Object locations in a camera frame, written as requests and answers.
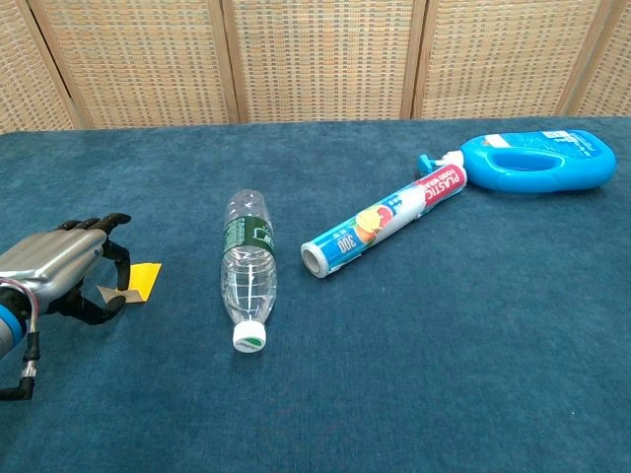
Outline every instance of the green bottle label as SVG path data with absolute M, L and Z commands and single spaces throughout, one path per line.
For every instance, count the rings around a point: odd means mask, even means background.
M 272 228 L 263 219 L 246 216 L 231 220 L 224 227 L 224 253 L 237 246 L 256 246 L 274 254 Z

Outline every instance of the robotic hand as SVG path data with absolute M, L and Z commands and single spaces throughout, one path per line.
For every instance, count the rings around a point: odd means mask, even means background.
M 59 312 L 99 324 L 110 320 L 125 305 L 125 297 L 105 308 L 86 300 L 81 286 L 102 256 L 114 261 L 117 288 L 129 286 L 129 251 L 109 239 L 109 233 L 131 217 L 110 214 L 103 219 L 72 220 L 56 230 L 26 237 L 0 254 L 0 359 L 27 335 L 25 368 L 18 387 L 0 389 L 0 400 L 33 397 L 35 362 L 39 359 L 37 317 Z

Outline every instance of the beige woven background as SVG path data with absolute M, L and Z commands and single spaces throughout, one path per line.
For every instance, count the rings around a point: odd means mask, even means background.
M 0 15 L 0 132 L 631 114 L 631 0 L 0 0 Z
M 52 70 L 14 0 L 0 0 L 0 133 L 73 128 Z

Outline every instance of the blue ring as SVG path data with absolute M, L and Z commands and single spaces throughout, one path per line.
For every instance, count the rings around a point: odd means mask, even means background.
M 0 304 L 0 320 L 3 320 L 8 326 L 9 330 L 13 334 L 13 348 L 15 348 L 22 337 L 24 337 L 24 333 L 22 331 L 22 325 L 20 325 L 20 321 L 16 318 L 16 316 L 11 313 L 11 310 L 4 307 Z

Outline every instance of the robot finger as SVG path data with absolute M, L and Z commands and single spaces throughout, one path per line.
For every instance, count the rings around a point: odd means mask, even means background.
M 131 220 L 131 217 L 127 214 L 120 214 L 118 212 L 109 214 L 106 217 L 103 217 L 97 222 L 94 222 L 90 226 L 90 230 L 99 229 L 103 230 L 106 234 L 110 234 L 112 230 L 114 230 L 119 225 L 124 225 Z
M 80 224 L 78 224 L 75 229 L 88 229 L 89 227 L 91 227 L 92 225 L 94 225 L 96 222 L 98 222 L 99 219 L 88 219 L 88 220 L 84 220 L 83 222 L 81 222 Z
M 78 220 L 67 220 L 66 222 L 61 224 L 59 227 L 57 227 L 56 230 L 71 230 L 71 229 L 74 229 L 75 226 L 80 223 L 81 222 L 79 222 Z

